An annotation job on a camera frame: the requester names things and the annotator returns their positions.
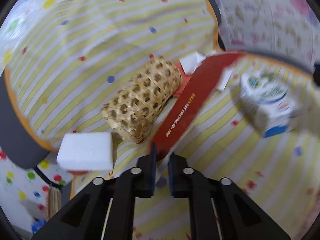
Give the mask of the white foam block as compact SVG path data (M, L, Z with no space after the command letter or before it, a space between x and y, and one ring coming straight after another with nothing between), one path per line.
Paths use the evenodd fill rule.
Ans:
M72 172L111 171L113 143L110 132L67 133L59 148L57 164Z

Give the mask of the woven bamboo basket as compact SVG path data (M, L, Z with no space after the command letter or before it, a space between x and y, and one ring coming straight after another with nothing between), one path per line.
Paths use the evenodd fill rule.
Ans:
M171 61L153 57L103 105L101 114L114 133L139 143L181 82Z

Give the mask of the red paper box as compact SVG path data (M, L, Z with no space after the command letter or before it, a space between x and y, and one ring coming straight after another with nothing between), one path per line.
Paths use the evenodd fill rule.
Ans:
M166 157L191 125L221 80L223 71L244 55L242 51L224 52L202 61L152 139L157 161Z

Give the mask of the white blue milk carton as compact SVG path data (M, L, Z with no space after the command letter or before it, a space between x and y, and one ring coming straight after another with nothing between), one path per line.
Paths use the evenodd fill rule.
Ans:
M305 112L289 85L272 72L259 71L240 77L240 100L245 113L263 138L293 130Z

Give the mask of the white paper sheet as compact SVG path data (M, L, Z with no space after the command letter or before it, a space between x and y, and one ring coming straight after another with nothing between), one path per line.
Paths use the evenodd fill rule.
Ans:
M181 67L186 75L191 75L195 72L198 66L206 59L206 56L194 51L179 59Z

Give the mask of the red apple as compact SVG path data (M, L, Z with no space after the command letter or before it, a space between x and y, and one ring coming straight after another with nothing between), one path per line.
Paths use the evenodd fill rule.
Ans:
M68 170L68 172L73 176L80 176L88 173L88 171L70 171L70 170Z

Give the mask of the stack of books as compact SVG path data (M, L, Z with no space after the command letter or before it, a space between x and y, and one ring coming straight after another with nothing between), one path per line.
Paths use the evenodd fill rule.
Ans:
M50 187L46 194L46 217L50 220L62 207L62 193L55 187Z

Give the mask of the blue plastic basket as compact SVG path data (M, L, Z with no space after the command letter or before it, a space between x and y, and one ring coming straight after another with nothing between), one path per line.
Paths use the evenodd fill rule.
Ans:
M45 219L41 219L41 220L35 220L32 224L31 224L31 230L33 235L35 233L37 233L40 228L42 228L45 224L46 224L46 220Z

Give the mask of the grey office chair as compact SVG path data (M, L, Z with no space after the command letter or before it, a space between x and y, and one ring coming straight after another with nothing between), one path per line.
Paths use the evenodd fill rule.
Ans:
M42 60L24 70L4 68L1 147L26 167L32 155L42 160L60 148L67 133L113 132L103 105L153 57L173 64L194 51L220 49L221 15L215 0L74 0L102 35L80 64L54 57L57 45L40 46ZM314 197L319 183L319 100L317 89L284 63L245 53L234 63L224 92L213 93L178 144L176 152L207 178L229 177L264 206L288 208ZM264 139L242 112L238 81L249 71L270 70L311 107L291 133ZM108 178L121 174L147 153L152 137L177 98L170 97L143 141L117 133L117 159Z

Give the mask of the yellow striped chair cover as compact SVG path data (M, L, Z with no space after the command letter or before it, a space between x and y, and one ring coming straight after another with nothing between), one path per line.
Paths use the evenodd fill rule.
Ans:
M71 176L55 157L66 133L110 132L100 110L153 56L247 51L224 91L200 111L177 153L212 179L231 178L292 239L317 216L319 197L319 20L306 0L18 0L1 27L1 208L24 238L46 218L46 194L79 193L112 179L149 148L113 139L114 165ZM297 127L263 138L245 116L240 76L271 71L306 112ZM14 119L41 150L23 143ZM36 154L35 165L27 162Z

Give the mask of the floral pattern wall sheet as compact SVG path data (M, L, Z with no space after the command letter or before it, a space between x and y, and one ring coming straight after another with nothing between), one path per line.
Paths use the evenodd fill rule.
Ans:
M313 70L319 63L319 20L306 0L215 0L227 48L256 49Z

